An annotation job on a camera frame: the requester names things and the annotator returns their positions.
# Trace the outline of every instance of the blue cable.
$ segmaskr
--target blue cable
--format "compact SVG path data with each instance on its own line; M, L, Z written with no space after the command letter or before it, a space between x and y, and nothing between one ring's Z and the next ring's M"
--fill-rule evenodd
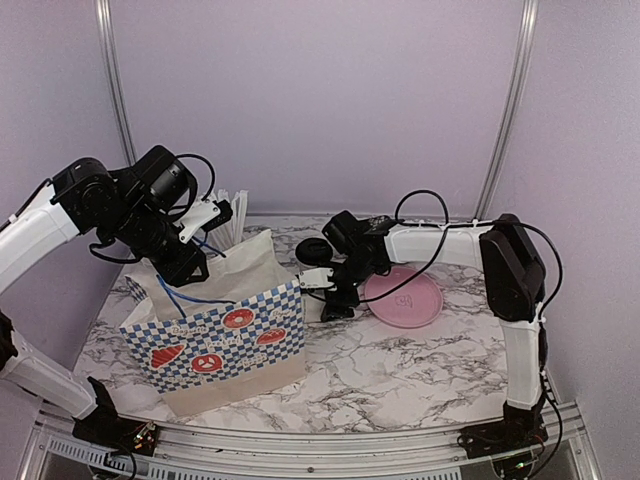
M207 235L204 236L204 240L200 240L199 238L196 238L196 237L193 237L193 239L198 244L198 246L206 247L209 250L211 250L213 253L215 253L216 255L220 255L222 258L227 258L227 256L222 251L218 250L217 248L212 247L211 245L209 245L207 243Z
M165 292L167 292L169 299L173 302L173 304L178 309L178 311L180 311L182 318L186 318L187 316L184 313L184 310L182 309L178 301L175 299L175 297L178 297L193 303L231 303L231 304L236 303L233 300L201 300L199 298L190 297L188 295L184 295L180 292L176 292L175 290L173 290L171 287L169 287L169 285L165 283L164 279L160 275L156 275L156 278L158 279L158 283L160 283L160 286L164 289Z
M182 315L182 318L187 318L187 315L184 313L184 310L182 310L182 307L180 306L178 301L173 297L173 291L169 288L169 286L166 283L164 283L164 279L160 275L156 275L156 278L158 279L160 286L164 288L165 292L167 292L167 296L169 297L169 300L171 300L173 305L180 312L180 315Z

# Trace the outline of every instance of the wire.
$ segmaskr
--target wire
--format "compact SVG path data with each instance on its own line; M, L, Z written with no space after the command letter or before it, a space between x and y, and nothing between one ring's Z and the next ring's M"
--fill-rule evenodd
M529 475L529 479L538 476L538 474L542 471L542 469L544 469L544 467L549 465L549 462L551 461L551 459L554 457L554 455L558 452L558 449L560 448L560 444L562 443L562 435L564 433L564 426L562 424L562 415L560 415L560 410L558 410L558 407L556 406L555 402L553 402L551 398L549 398L549 394L547 393L546 389L544 389L544 396L549 402L549 404L551 404L551 408L553 408L553 411L556 413L556 416L558 417L558 428L559 428L558 441L556 442L555 447L553 447L553 450L551 450L551 453L549 454L547 459L544 462L542 462L542 464L538 467L538 469L535 472Z
M211 164L211 162L206 158L204 158L202 155L198 155L196 153L182 153L180 155L176 155L176 158L195 158L196 160L200 160L209 168L209 172L211 173L211 181L209 182L209 188L204 194L204 197L202 197L203 200L208 199L211 196L211 192L213 192L213 187L216 184L216 171L213 168L213 165Z
M496 226L496 225L511 225L514 227L522 227L525 228L527 230L531 230L532 232L537 233L538 235L540 235L545 242L547 242L547 245L549 245L549 248L551 248L551 251L553 252L554 257L556 258L556 263L558 265L558 280L556 282L556 286L553 289L553 292L551 293L551 295L549 295L549 298L547 298L543 304L542 307L540 308L540 313L539 316L542 317L542 313L546 310L546 308L549 306L549 304L553 301L553 299L556 297L556 295L558 295L558 292L560 291L560 287L562 286L562 282L564 280L564 269L562 267L562 259L560 258L560 253L558 252L558 249L556 248L556 246L554 245L553 241L549 238L549 236L544 233L542 230L540 230L538 227L534 227L533 225L529 225L528 223L523 223L523 222L513 222L510 220L490 220L490 221L486 221L486 222L478 222L477 224L473 224L473 223L456 223L453 225L450 225L449 228L467 228L467 227L473 227L473 226L478 226L478 227L489 227L489 226Z
M402 287L404 287L405 285L407 285L409 282L412 282L413 280L415 280L416 278L418 278L420 275L422 275L424 272L427 271L427 269L433 265L436 261L436 258L438 258L438 255L440 255L440 251L442 250L442 247L444 247L444 242L447 239L447 233L449 233L449 227L445 227L442 230L442 237L440 237L440 243L438 243L438 246L436 247L436 251L433 252L433 255L431 256L431 258L429 259L429 261L425 264L424 267L422 267L420 270L416 271L416 273L414 273L413 275L411 275L409 278L407 278L406 280L403 280L402 282L400 282L398 285L396 285L395 287L387 290L384 293L381 293L378 296L375 296L373 298L362 298L360 299L361 302L363 303L371 303L371 302L377 302L378 300L382 300L385 297L388 297L389 295L391 295L392 293L400 290Z
M311 293L311 292L309 292L309 291L306 291L306 292L304 292L304 293L305 293L305 294L307 294L307 295L309 295L311 298L315 298L316 300L320 300L321 302L326 302L326 301L327 301L326 299L324 299L324 298L322 298L322 297L319 297L319 296L317 296L317 295L314 295L313 293Z
M222 258L227 258L227 256L224 254L224 252L222 252L222 250L218 250L217 248L212 247L211 245L209 245L207 243L207 236L206 235L204 237L204 240L200 240L199 238L196 238L196 237L193 237L193 239L198 244L198 246L208 248L213 253L215 253L217 255L220 255Z
M200 298L190 297L188 295L185 295L183 293L176 292L175 290L173 290L171 287L169 287L169 285L166 284L166 282L164 281L164 278L162 278L160 275L156 275L156 278L158 279L158 283L160 283L160 286L164 289L165 292L167 292L167 295L169 296L169 299L173 302L173 305L178 309L178 311L182 315L182 318L186 318L187 316L185 314L185 311L182 309L182 307L174 297L181 298L182 300L187 300L188 302L193 302L193 303L207 303L207 304L236 303L233 300L202 300Z
M118 265L132 265L142 260L141 257L137 257L137 256L134 256L133 258L114 258L96 251L96 250L102 250L103 248L110 247L114 243L115 241L111 241L107 243L91 243L89 244L89 252L91 252L91 255L93 255L96 258L99 258L100 260L104 260L105 262L116 263Z
M15 217L19 217L20 215L22 215L22 213L27 209L27 207L31 204L31 202L33 202L33 199L36 198L36 196L38 195L38 193L40 193L40 191L44 188L51 185L51 179L50 178L45 178L42 183L40 183L40 185L38 185L38 188L36 188L31 195L29 195L29 198L27 198L27 201L24 202L20 208L13 214ZM2 226L0 226L0 232L3 231L5 228L7 228L9 225L11 225L11 221L7 220L5 221Z
M129 480L135 480L136 475L138 474L138 463L136 462L136 458L133 456L133 453L131 452L131 450L129 450L127 447L125 447L124 445L122 445L119 442L114 442L113 445L115 447L118 447L120 450L122 450L124 453L127 454L127 456L131 459L131 476L129 477ZM106 463L107 463L107 459L109 456L113 456L114 454L116 454L119 450L116 450L115 452L110 453L108 456L104 457L104 466L106 467Z
M544 451L547 449L547 447L545 446L544 440L540 435L534 435L533 438L536 439L540 444L540 446L542 447L542 449L540 450L540 453L538 454L538 457L541 457L544 454Z
M467 438L470 438L472 440L478 440L482 443L486 443L487 445L502 445L506 440L506 437L494 439L494 438L483 437L481 435L476 435L475 433L463 433L458 437L458 446L462 448L466 448L464 440Z
M437 227L438 226L435 223L410 223L410 222L401 220L399 218L400 209L402 208L402 205L404 205L404 203L407 200L409 200L411 197L415 197L416 195L431 195L432 197L435 197L440 202L440 206L442 207L442 212L444 213L444 223L445 224L449 223L449 209L447 208L447 202L444 201L444 198L442 198L442 196L438 192L434 192L433 190L413 190L412 192L409 192L404 197L402 197L402 199L398 202L398 205L396 205L396 211L393 214L393 218L396 223L400 225L405 225L407 227L420 227L420 226Z

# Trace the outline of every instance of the aluminum frame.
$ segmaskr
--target aluminum frame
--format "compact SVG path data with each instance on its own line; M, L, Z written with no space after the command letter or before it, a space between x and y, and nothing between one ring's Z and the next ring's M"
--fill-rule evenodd
M111 24L111 5L109 0L96 0L96 15L98 19L98 31L100 33L100 45L104 60L105 72L109 81L109 91L111 93L111 103L113 104L120 142L124 152L127 165L136 163L136 149L133 145L131 127L127 117L127 109L124 103L124 93L122 82L120 81L120 69L118 67L118 56L116 54L116 42Z
M575 402L560 405L565 434L581 480L600 480L580 411ZM551 408L543 411L555 444L558 420ZM455 472L465 465L486 463L527 451L468 460L457 445L459 429L468 425L417 430L347 434L268 433L185 426L158 422L162 427L154 457L137 457L140 478L164 478L173 472L204 473L216 479L370 479L406 480L433 473ZM43 404L25 453L20 480L39 480L51 441L83 452L75 458L99 458L107 449L71 436L73 422L60 408ZM126 470L128 460L116 466Z
M480 198L476 205L474 218L485 219L491 205L491 200L498 185L500 171L504 164L509 144L509 137L513 127L513 121L517 113L524 84L529 69L529 61L531 59L531 47L533 45L533 37L535 32L536 20L538 18L538 0L524 0L522 9L522 23L520 24L520 35L518 36L518 44L516 46L516 57L513 63L513 72L511 74L511 84L509 85L509 93L502 114L500 130L498 138L493 148L491 163L489 170L482 186Z

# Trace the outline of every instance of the blue checkered pattern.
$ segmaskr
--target blue checkered pattern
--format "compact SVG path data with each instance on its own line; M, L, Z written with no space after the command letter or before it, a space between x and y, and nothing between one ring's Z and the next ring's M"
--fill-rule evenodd
M129 293L133 297L133 300L136 302L136 305L142 302L142 300L144 300L145 298L147 298L147 292L145 291L145 289L142 288L142 286L138 282L136 282L134 279L125 275L124 282L127 288L129 289Z
M138 303L146 297L136 282L127 279L127 284L134 298L140 299L136 300ZM226 327L224 316L238 308L253 311L253 322L243 328ZM260 335L276 328L286 331L286 337L280 342L256 343ZM304 313L300 287L294 280L235 305L216 307L183 320L132 325L120 331L134 358L160 393L226 380L286 360L302 351ZM180 355L158 369L152 368L153 350L177 345L184 345ZM193 359L211 353L222 358L223 367L213 373L195 372L191 365Z

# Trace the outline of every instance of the red donut print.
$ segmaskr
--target red donut print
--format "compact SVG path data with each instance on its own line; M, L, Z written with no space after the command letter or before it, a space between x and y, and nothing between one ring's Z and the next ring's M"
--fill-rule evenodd
M284 328L274 328L260 335L256 343L258 345L271 345L272 343L281 342L286 336L287 331Z
M227 328L242 328L253 322L254 316L253 311L248 308L239 308L227 313L222 323Z
M222 368L223 362L220 355L208 353L200 355L191 361L191 368L197 373L213 373Z

